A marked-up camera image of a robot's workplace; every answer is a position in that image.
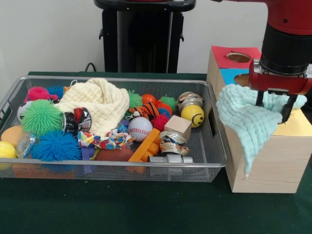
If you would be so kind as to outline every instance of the yellow smiley face ball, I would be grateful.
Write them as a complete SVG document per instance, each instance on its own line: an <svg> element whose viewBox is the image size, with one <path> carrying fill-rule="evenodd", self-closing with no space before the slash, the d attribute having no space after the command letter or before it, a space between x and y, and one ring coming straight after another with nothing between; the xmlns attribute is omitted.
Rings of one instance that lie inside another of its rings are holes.
<svg viewBox="0 0 312 234"><path fill-rule="evenodd" d="M203 123L205 119L205 113L203 109L200 108L200 106L188 105L183 108L181 112L181 117L191 121L192 128L197 128Z"/></svg>

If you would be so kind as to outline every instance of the circular hole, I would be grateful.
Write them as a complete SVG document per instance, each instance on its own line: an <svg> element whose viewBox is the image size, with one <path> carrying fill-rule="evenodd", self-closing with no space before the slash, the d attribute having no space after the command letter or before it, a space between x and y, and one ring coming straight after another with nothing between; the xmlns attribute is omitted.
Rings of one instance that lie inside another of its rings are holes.
<svg viewBox="0 0 312 234"><path fill-rule="evenodd" d="M234 81L242 87L249 86L249 75L248 74L240 74L234 78Z"/></svg>
<svg viewBox="0 0 312 234"><path fill-rule="evenodd" d="M246 54L236 53L236 52L228 53L226 57L232 62L238 62L238 63L250 62L250 60L252 59L250 56Z"/></svg>

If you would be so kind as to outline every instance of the white wall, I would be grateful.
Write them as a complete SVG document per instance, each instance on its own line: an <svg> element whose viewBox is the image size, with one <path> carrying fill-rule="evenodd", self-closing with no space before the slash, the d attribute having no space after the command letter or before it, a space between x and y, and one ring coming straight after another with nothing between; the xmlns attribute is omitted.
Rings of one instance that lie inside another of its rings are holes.
<svg viewBox="0 0 312 234"><path fill-rule="evenodd" d="M183 15L180 73L207 73L211 45L261 49L267 22L263 3L197 0L195 9Z"/></svg>
<svg viewBox="0 0 312 234"><path fill-rule="evenodd" d="M261 48L267 10L261 3L197 0L184 17L178 72L206 73L211 45ZM101 28L93 0L0 0L0 99L29 71L77 72L90 61L103 71Z"/></svg>

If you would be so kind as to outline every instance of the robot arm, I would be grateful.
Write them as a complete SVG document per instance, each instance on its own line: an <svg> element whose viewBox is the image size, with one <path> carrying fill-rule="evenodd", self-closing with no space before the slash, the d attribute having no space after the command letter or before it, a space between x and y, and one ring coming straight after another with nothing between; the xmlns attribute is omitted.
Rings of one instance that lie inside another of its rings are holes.
<svg viewBox="0 0 312 234"><path fill-rule="evenodd" d="M260 61L252 61L249 86L258 91L256 105L263 105L263 92L289 96L282 111L290 116L297 95L312 87L312 0L230 0L262 2L268 22Z"/></svg>

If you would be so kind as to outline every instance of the yellow ball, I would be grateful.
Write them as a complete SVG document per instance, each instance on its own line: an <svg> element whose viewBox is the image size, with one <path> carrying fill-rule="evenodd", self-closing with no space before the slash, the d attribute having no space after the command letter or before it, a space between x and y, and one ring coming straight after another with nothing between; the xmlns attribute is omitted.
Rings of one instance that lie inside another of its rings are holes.
<svg viewBox="0 0 312 234"><path fill-rule="evenodd" d="M0 157L16 158L16 150L14 146L8 142L0 141ZM8 169L12 165L12 163L0 163L0 170Z"/></svg>
<svg viewBox="0 0 312 234"><path fill-rule="evenodd" d="M192 122L192 128L197 128L200 126L205 118L205 113L200 106L197 105L188 105L183 108L181 112L181 117L188 119Z"/></svg>

